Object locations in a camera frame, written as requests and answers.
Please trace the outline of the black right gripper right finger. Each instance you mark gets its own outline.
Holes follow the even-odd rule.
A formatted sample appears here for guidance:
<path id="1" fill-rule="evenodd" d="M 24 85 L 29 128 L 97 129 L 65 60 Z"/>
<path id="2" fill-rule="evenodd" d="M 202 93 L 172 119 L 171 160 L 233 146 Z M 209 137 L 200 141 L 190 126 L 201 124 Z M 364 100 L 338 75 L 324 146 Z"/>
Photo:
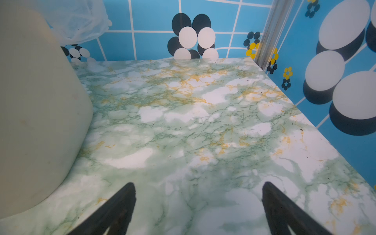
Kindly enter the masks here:
<path id="1" fill-rule="evenodd" d="M 262 203 L 273 235 L 290 235 L 291 231 L 297 235 L 331 234 L 271 182 L 262 187 Z"/>

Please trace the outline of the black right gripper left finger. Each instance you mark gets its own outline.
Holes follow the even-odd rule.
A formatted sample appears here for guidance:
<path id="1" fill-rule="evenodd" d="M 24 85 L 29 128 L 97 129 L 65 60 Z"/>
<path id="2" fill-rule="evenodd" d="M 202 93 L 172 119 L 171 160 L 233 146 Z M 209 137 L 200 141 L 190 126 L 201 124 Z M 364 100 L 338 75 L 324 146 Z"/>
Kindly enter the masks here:
<path id="1" fill-rule="evenodd" d="M 71 235 L 125 235 L 136 204 L 136 189 L 131 182 L 122 187 L 90 215 Z"/>

